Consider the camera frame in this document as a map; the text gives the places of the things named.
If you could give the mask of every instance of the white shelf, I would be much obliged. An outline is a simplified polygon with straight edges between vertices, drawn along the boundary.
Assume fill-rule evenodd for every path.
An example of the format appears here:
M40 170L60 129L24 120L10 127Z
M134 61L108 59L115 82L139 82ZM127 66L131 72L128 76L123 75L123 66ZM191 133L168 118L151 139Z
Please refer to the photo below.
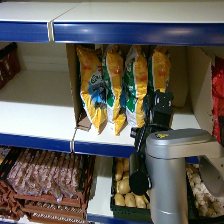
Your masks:
M55 22L223 23L224 2L83 2Z
M97 130L91 125L91 129L86 132L83 130L77 130L75 134L75 141L85 142L88 140L89 143L108 144L108 145L122 145L122 146L133 146L134 139L129 137L131 133L131 127L125 123L125 127L121 131L119 136L114 135L114 131L111 130L109 122L105 123L105 128L102 132L97 135Z
M3 2L0 21L50 22L79 3Z
M71 142L75 119L69 74L20 72L0 91L0 114L1 134Z
M88 214L113 217L113 212L110 210L112 165L112 157L96 157L87 209L87 220Z
M134 149L131 127L126 123L119 136L115 136L109 123L105 123L101 134L91 126L89 132L77 130L74 136L74 150L77 153L117 156L128 158ZM173 108L172 129L196 128L200 126L189 106Z

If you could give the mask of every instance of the shelf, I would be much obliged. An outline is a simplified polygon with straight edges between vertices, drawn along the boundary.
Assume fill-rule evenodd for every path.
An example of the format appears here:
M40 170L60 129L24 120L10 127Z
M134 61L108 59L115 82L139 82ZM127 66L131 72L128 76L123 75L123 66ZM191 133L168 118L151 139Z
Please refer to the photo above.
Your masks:
M105 123L99 135L93 125L89 132L78 129L74 137L74 151L90 155L129 157L135 151L134 138L129 137L130 133L131 128L127 123L120 136L114 135L109 122Z
M69 74L22 71L0 92L0 145L70 152L74 107Z
M144 224L143 222L115 219L113 217L113 212L110 210L112 163L113 158L96 157L90 200L87 209L87 220L89 222L111 224Z
M200 128L189 106L173 108L172 129ZM101 134L97 135L91 126L89 132L77 130L74 137L74 151L76 153L125 157L135 152L134 138L130 137L131 128L126 124L120 136L115 136L107 123Z
M1 3L0 41L49 42L53 40L52 20L76 5L77 3Z
M55 41L223 45L223 7L214 1L84 2L54 20Z

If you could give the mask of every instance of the yellow snack bag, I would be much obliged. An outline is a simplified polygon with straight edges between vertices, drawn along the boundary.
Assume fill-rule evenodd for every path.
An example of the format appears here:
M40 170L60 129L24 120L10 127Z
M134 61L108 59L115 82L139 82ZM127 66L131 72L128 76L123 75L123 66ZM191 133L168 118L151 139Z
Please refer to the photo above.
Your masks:
M141 128L145 117L143 99L147 94L148 68L140 45L131 46L128 52L125 62L124 82L128 124L134 128Z
M107 118L116 136L126 120L125 96L122 93L123 63L118 45L108 45L103 56L103 79L107 87Z
M91 50L77 45L76 52L80 62L80 96L83 108L99 134L100 125L107 119L102 63L98 58L101 50Z
M150 94L159 89L165 92L169 82L171 63L167 48L157 47L149 59L149 91Z

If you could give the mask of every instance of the blue shelf edge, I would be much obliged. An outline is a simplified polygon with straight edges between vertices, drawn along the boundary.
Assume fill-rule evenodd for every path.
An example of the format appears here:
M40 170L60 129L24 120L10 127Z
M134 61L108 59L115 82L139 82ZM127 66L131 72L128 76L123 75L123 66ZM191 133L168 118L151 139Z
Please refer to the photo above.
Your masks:
M0 41L47 43L47 22L0 21Z
M71 152L71 142L48 138L9 135L0 133L0 145L26 147L33 149Z
M224 23L54 22L55 42L223 46Z
M74 141L74 152L88 155L129 158L135 152L135 148L134 145L124 146Z
M148 222L146 223L146 222L126 220L126 219L116 219L114 217L94 215L94 214L89 214L88 212L87 212L87 221L99 222L99 223L105 223L105 224L153 224Z

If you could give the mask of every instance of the potato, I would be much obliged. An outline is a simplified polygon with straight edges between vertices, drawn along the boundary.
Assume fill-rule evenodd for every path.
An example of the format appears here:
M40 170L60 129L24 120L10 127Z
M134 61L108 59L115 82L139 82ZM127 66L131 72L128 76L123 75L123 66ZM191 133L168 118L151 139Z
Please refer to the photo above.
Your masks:
M122 162L122 161L123 161L123 158L121 158L121 157L116 157L115 160L116 160L116 162Z
M142 195L142 196L143 196L144 202L145 202L146 204L149 204L149 201L146 199L145 195Z
M132 193L127 193L126 195L125 195L125 199L124 199L124 201L125 201L125 205L127 206L127 207L136 207L136 204L135 204L135 197L134 197L134 195L132 194Z
M123 164L124 164L124 172L129 171L129 159L124 159Z
M121 194L114 195L115 205L125 206L124 197Z
M116 167L115 167L115 180L119 181L122 178L124 171L124 166L122 162L117 162Z
M127 179L127 178L129 178L129 172L125 172L125 173L123 174L123 179Z
M119 185L119 181L115 182L115 192L116 193L119 193L118 185Z
M135 202L136 202L137 208L146 208L146 204L145 204L143 196L135 195Z
M118 193L127 194L131 189L129 186L129 178L117 182Z

